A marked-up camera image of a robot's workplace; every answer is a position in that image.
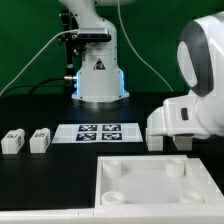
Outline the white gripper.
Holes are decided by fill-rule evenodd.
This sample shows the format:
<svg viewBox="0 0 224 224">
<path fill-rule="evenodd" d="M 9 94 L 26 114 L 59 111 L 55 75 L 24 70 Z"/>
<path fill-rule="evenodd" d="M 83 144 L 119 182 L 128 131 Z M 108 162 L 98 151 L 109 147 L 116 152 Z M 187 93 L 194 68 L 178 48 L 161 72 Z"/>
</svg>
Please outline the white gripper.
<svg viewBox="0 0 224 224">
<path fill-rule="evenodd" d="M 166 99 L 147 119 L 149 136 L 196 135 L 200 125 L 195 115 L 196 96 Z"/>
</svg>

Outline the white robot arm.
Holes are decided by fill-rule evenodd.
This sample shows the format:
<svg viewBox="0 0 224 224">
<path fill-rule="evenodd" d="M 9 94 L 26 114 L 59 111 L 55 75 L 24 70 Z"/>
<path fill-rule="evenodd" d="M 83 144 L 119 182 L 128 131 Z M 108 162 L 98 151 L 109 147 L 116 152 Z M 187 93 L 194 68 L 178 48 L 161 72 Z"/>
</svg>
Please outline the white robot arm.
<svg viewBox="0 0 224 224">
<path fill-rule="evenodd" d="M 124 73 L 117 64 L 117 32 L 97 15 L 97 6 L 128 4 L 134 0 L 59 0 L 75 17 L 76 38 L 86 47 L 76 73 L 72 98 L 97 104 L 129 96 Z M 149 136 L 224 136 L 224 12 L 191 21 L 177 48 L 178 68 L 190 91 L 169 98 L 147 119 Z"/>
</svg>

